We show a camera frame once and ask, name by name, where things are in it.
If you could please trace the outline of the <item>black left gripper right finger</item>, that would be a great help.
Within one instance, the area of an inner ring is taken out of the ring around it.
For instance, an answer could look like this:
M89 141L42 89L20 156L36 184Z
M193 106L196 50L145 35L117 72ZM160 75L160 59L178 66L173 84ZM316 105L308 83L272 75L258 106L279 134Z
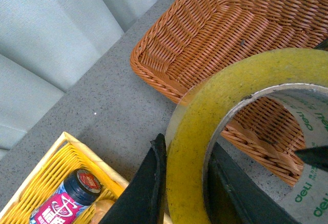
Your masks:
M260 53L213 75L204 95L217 124L209 133L204 171L220 182L243 223L327 223L327 41L314 49ZM305 168L294 190L274 202L216 143L227 122L262 96L282 101L296 115L306 149L297 156Z

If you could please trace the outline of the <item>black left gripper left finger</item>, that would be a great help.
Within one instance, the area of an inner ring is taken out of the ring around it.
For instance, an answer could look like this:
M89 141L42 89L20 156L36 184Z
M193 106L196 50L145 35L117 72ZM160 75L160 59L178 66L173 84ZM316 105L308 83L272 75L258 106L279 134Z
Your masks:
M101 223L163 223L167 149L159 133L133 179Z

